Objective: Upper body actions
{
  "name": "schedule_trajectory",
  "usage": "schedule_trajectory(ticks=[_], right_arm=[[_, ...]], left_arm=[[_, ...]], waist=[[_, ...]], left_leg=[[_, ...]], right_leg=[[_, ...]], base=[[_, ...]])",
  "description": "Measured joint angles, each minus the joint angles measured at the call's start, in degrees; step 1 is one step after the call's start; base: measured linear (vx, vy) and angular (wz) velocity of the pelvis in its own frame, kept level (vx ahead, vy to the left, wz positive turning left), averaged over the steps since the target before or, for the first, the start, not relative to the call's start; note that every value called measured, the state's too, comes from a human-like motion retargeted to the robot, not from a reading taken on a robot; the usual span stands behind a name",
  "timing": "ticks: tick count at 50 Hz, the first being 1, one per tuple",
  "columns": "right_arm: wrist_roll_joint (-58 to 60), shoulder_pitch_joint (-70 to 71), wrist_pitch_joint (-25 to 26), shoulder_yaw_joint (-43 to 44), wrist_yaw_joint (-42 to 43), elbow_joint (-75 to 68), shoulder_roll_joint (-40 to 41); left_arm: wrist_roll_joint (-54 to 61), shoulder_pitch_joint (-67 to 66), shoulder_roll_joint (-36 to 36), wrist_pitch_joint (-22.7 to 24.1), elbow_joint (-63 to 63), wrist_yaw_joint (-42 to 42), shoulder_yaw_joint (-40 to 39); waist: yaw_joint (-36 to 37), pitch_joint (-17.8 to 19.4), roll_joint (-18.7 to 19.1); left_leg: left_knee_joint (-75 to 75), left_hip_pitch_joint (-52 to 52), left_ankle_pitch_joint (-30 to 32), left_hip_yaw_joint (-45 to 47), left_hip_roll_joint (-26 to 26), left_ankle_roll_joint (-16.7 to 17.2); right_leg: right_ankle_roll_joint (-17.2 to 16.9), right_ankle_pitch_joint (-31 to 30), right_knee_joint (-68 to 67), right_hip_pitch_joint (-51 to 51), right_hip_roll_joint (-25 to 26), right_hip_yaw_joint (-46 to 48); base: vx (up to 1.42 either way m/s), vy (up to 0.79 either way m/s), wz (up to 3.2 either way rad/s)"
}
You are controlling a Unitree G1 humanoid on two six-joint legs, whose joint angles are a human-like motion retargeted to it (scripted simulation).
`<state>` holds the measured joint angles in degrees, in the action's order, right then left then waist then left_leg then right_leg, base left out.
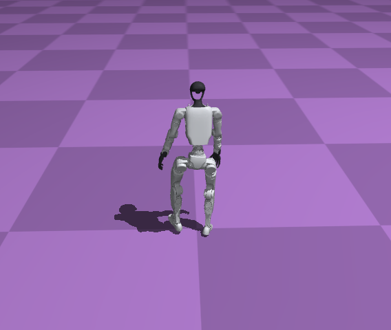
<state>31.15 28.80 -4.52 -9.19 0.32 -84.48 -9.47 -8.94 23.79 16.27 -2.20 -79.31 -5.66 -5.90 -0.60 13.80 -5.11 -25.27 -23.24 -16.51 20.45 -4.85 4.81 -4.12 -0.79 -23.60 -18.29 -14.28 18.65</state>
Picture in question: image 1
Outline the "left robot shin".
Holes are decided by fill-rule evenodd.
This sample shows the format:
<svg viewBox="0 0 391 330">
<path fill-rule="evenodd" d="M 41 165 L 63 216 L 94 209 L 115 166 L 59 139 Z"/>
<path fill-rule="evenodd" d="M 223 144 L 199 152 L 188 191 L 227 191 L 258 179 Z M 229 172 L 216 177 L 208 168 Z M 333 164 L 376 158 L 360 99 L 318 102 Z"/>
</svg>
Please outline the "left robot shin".
<svg viewBox="0 0 391 330">
<path fill-rule="evenodd" d="M 182 197 L 176 196 L 175 187 L 171 187 L 170 197 L 171 197 L 171 207 L 173 209 L 173 215 L 175 221 L 174 223 L 177 223 L 177 221 L 180 223 L 180 209 L 182 205 Z"/>
</svg>

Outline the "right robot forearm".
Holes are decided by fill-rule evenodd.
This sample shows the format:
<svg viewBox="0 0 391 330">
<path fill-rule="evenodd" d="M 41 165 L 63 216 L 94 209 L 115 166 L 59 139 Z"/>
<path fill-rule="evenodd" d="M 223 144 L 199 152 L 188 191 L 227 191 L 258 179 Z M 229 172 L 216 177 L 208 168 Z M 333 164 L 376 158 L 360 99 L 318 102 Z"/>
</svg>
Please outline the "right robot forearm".
<svg viewBox="0 0 391 330">
<path fill-rule="evenodd" d="M 222 132 L 221 132 L 221 136 L 218 136 L 218 137 L 213 137 L 213 140 L 214 140 L 214 150 L 213 152 L 214 153 L 217 153 L 218 154 L 218 151 L 221 149 L 222 145 L 221 145 L 221 141 L 222 141 Z"/>
</svg>

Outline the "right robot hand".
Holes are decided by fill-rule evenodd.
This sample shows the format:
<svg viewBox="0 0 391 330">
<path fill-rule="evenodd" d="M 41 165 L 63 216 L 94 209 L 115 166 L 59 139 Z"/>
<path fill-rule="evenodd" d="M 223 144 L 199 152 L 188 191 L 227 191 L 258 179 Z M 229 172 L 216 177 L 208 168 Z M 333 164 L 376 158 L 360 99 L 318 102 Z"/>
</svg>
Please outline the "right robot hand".
<svg viewBox="0 0 391 330">
<path fill-rule="evenodd" d="M 218 165 L 218 167 L 219 167 L 219 165 L 220 165 L 220 152 L 221 152 L 221 149 L 218 151 L 218 154 L 217 153 L 214 153 L 213 152 L 213 154 L 212 154 L 212 156 L 210 156 L 210 158 L 212 158 L 213 157 L 213 159 L 215 160 L 215 162 L 216 162 L 216 166 Z M 217 161 L 216 161 L 217 160 Z M 217 168 L 218 168 L 217 167 Z"/>
</svg>

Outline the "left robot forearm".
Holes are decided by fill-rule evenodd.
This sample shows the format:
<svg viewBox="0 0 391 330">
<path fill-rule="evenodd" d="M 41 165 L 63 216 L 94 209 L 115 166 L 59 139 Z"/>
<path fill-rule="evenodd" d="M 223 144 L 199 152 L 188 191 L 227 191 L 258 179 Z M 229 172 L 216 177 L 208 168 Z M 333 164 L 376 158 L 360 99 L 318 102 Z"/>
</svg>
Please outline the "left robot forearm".
<svg viewBox="0 0 391 330">
<path fill-rule="evenodd" d="M 172 143 L 173 143 L 173 141 L 174 141 L 173 138 L 170 138 L 170 137 L 169 137 L 169 134 L 170 134 L 170 129 L 168 130 L 167 137 L 166 137 L 166 139 L 165 139 L 165 144 L 164 144 L 163 149 L 162 149 L 162 153 L 163 153 L 164 151 L 166 151 L 166 152 L 167 152 L 167 155 L 169 154 L 169 150 L 171 149 Z"/>
</svg>

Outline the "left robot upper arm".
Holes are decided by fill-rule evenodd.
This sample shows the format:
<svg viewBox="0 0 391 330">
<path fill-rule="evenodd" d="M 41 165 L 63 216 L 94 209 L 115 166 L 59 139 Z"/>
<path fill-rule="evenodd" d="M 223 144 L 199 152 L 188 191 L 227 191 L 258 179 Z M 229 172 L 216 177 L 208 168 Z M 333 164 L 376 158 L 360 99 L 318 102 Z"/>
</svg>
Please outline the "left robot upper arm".
<svg viewBox="0 0 391 330">
<path fill-rule="evenodd" d="M 173 119 L 171 122 L 170 134 L 169 138 L 177 138 L 178 136 L 178 128 L 181 123 L 181 119 L 185 116 L 186 108 L 178 108 L 175 110 Z"/>
</svg>

